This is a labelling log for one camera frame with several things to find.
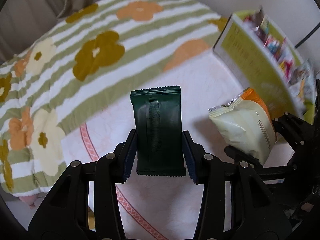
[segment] brown flower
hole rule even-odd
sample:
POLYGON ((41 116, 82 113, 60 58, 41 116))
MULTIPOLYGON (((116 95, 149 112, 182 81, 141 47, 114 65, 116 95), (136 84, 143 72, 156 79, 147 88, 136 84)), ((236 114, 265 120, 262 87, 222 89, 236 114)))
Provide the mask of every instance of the brown flower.
POLYGON ((0 103, 3 103, 9 94, 11 89, 11 77, 12 74, 9 73, 6 78, 0 78, 0 103))
POLYGON ((118 39, 117 32, 106 31, 96 39, 87 41, 75 57, 74 76, 84 81, 86 76, 94 74, 99 67, 116 63, 124 54, 124 46, 116 43, 118 39))
POLYGON ((84 15, 95 12, 97 8, 98 8, 98 4, 93 3, 92 5, 89 5, 86 8, 83 8, 80 11, 73 13, 71 16, 69 16, 66 19, 66 23, 73 23, 79 20, 84 15))
POLYGON ((30 108, 26 107, 22 112, 21 121, 15 117, 9 121, 9 133, 11 134, 10 146, 12 150, 22 150, 31 143, 34 127, 29 115, 30 108))
POLYGON ((148 21, 153 18, 153 14, 161 12, 163 8, 155 2, 136 1, 117 11, 119 20, 130 17, 135 21, 148 21))
POLYGON ((179 48, 176 49, 172 60, 170 60, 164 67, 164 71, 180 65, 182 62, 199 55, 209 48, 210 46, 202 39, 190 40, 183 43, 179 48))
POLYGON ((12 179, 12 170, 10 163, 8 162, 9 148, 8 142, 6 140, 2 141, 0 145, 0 161, 2 162, 2 173, 4 177, 5 184, 10 192, 13 189, 13 179, 12 179))
POLYGON ((26 68, 26 65, 29 62, 29 58, 31 55, 31 50, 28 51, 28 53, 24 56, 24 58, 20 59, 16 64, 14 64, 14 73, 17 77, 21 77, 23 71, 26 68))
POLYGON ((224 27, 226 26, 228 22, 228 18, 221 17, 220 19, 211 19, 208 20, 208 23, 212 23, 214 25, 217 25, 219 32, 222 32, 224 27))

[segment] green snack packet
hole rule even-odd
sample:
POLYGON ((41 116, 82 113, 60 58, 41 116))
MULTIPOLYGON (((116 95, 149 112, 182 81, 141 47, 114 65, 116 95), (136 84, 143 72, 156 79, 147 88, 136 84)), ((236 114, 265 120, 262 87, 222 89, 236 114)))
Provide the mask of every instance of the green snack packet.
POLYGON ((186 175, 180 95, 180 86, 131 92, 138 138, 138 174, 186 175))

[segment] striped blanket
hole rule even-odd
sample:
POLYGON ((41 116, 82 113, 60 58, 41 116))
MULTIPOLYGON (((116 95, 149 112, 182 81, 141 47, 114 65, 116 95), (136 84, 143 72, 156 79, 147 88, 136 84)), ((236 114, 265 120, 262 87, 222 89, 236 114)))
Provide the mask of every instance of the striped blanket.
POLYGON ((226 21, 195 0, 100 0, 0 67, 0 182, 48 192, 61 140, 95 113, 210 48, 226 21))

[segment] cream flower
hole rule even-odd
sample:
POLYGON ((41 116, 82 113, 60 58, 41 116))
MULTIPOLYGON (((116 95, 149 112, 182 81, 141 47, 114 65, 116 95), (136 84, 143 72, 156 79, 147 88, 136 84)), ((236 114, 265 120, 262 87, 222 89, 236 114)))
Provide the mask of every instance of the cream flower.
POLYGON ((33 76, 41 73, 44 64, 49 62, 56 54, 56 46, 51 38, 47 38, 37 43, 32 49, 29 62, 26 66, 26 72, 33 76))
POLYGON ((54 176, 63 159, 61 139, 64 131, 57 127, 57 113, 52 109, 50 113, 39 109, 33 118, 35 131, 32 134, 30 148, 34 159, 41 163, 44 173, 54 176))

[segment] flower center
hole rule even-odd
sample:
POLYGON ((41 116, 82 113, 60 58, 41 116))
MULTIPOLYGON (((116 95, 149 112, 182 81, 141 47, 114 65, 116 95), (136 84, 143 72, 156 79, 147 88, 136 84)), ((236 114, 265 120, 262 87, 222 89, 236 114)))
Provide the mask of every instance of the flower center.
POLYGON ((38 61, 42 57, 42 53, 38 51, 35 55, 35 60, 38 61))
POLYGON ((96 57, 99 52, 100 52, 100 47, 97 47, 97 48, 93 49, 93 50, 92 50, 92 56, 93 56, 93 57, 96 57))
POLYGON ((28 130, 28 127, 26 125, 24 125, 21 129, 21 131, 26 132, 28 130))
POLYGON ((48 138, 45 136, 45 132, 39 134, 38 142, 43 148, 47 147, 48 138))

